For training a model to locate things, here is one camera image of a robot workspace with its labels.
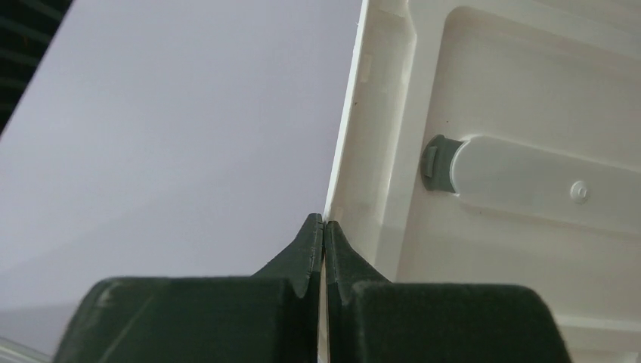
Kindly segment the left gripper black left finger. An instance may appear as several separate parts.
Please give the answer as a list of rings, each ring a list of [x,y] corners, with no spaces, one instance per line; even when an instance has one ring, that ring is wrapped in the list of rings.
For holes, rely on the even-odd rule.
[[[250,276],[117,277],[85,295],[55,362],[315,362],[324,223]]]

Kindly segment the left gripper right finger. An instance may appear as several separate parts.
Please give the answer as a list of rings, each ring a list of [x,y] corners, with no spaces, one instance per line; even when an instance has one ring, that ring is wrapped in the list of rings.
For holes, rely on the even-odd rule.
[[[568,362],[546,303],[509,284],[394,283],[324,230],[332,362]]]

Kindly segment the white plastic bin lid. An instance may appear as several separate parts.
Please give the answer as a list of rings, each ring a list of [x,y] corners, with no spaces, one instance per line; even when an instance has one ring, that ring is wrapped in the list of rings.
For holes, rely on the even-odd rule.
[[[388,279],[518,284],[640,360],[640,3],[365,1],[324,215]]]

